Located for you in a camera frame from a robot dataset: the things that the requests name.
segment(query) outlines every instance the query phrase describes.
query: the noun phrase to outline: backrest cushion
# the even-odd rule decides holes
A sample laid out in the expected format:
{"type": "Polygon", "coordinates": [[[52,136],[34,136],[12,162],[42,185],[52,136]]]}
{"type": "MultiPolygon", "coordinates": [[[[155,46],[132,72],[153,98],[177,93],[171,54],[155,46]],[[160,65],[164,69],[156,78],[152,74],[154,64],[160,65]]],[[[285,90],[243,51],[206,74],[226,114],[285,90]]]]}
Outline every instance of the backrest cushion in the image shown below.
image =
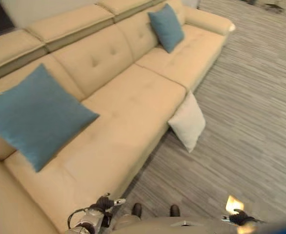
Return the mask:
{"type": "Polygon", "coordinates": [[[153,0],[153,5],[155,6],[155,5],[159,4],[162,1],[164,1],[164,0],[153,0]]]}
{"type": "Polygon", "coordinates": [[[135,61],[158,44],[147,14],[152,9],[148,8],[116,24],[126,37],[135,61]]]}
{"type": "Polygon", "coordinates": [[[147,8],[127,19],[118,22],[117,27],[126,37],[135,61],[158,44],[157,36],[151,27],[148,12],[161,10],[168,3],[177,15],[179,23],[185,23],[184,7],[180,0],[168,0],[147,8]]]}
{"type": "Polygon", "coordinates": [[[134,62],[127,41],[116,25],[104,28],[52,55],[87,96],[134,62]]]}
{"type": "MultiPolygon", "coordinates": [[[[11,89],[24,80],[36,67],[41,63],[45,65],[48,72],[54,77],[61,87],[68,93],[73,95],[77,100],[81,101],[85,98],[81,90],[76,86],[72,78],[66,73],[63,67],[51,56],[46,55],[32,63],[2,77],[0,79],[0,93],[11,89]]],[[[5,140],[0,138],[0,160],[6,159],[15,149],[5,140]]]]}

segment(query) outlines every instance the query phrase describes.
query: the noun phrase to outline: sofa armrest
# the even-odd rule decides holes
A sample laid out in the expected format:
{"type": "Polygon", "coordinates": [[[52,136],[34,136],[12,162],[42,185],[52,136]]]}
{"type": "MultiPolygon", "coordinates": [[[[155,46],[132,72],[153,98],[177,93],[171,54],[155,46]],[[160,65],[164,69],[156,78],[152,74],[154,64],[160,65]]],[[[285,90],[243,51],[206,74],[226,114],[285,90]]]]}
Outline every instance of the sofa armrest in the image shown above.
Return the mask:
{"type": "Polygon", "coordinates": [[[185,22],[187,24],[206,29],[223,36],[230,32],[232,22],[229,19],[188,6],[184,6],[184,8],[185,22]]]}
{"type": "Polygon", "coordinates": [[[50,220],[1,162],[0,233],[59,234],[50,220]]]}

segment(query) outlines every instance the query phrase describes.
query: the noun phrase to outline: wall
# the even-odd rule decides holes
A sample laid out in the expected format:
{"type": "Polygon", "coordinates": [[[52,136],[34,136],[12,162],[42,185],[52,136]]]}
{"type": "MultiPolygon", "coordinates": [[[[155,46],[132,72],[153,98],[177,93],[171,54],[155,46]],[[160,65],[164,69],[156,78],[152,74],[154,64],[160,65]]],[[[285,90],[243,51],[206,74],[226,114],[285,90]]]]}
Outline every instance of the wall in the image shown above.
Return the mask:
{"type": "Polygon", "coordinates": [[[97,0],[0,0],[16,27],[95,3],[97,0]]]}
{"type": "Polygon", "coordinates": [[[200,3],[200,0],[182,0],[182,3],[183,3],[185,6],[190,6],[190,7],[197,8],[197,6],[198,6],[199,3],[200,3]]]}

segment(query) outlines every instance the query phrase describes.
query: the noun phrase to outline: tufted button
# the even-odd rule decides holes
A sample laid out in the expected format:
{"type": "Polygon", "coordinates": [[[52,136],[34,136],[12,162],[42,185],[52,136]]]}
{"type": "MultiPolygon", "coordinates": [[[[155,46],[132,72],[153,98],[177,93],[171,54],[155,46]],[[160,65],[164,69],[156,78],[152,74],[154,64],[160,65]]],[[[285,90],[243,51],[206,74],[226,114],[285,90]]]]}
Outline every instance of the tufted button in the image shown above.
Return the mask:
{"type": "Polygon", "coordinates": [[[94,59],[93,57],[91,57],[92,59],[92,67],[96,67],[100,62],[96,59],[94,59]]]}
{"type": "Polygon", "coordinates": [[[113,113],[112,113],[112,117],[113,117],[113,118],[117,118],[118,116],[119,116],[119,114],[118,114],[117,112],[113,112],[113,113]]]}
{"type": "Polygon", "coordinates": [[[111,55],[115,55],[117,52],[114,48],[110,48],[110,54],[111,55]]]}
{"type": "Polygon", "coordinates": [[[131,97],[129,98],[129,100],[130,100],[131,102],[134,102],[134,103],[137,102],[136,96],[131,96],[131,97]]]}
{"type": "Polygon", "coordinates": [[[149,82],[149,83],[145,84],[144,87],[145,87],[145,89],[150,89],[152,86],[153,86],[152,83],[149,82]]]}

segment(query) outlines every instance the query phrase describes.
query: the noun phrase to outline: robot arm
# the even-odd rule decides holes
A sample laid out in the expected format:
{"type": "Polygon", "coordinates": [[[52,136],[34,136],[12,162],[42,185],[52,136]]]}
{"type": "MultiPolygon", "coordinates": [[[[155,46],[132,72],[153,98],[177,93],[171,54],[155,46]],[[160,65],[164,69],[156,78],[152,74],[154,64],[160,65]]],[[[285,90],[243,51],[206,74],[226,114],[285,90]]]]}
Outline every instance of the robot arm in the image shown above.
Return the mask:
{"type": "Polygon", "coordinates": [[[111,213],[107,212],[114,206],[120,206],[125,203],[125,199],[110,200],[108,198],[110,194],[107,193],[101,196],[95,204],[90,207],[79,209],[74,211],[68,217],[68,228],[69,230],[65,234],[97,234],[101,227],[109,227],[112,218],[111,213]],[[78,212],[85,212],[85,215],[75,225],[70,227],[70,220],[72,216],[78,212]]]}

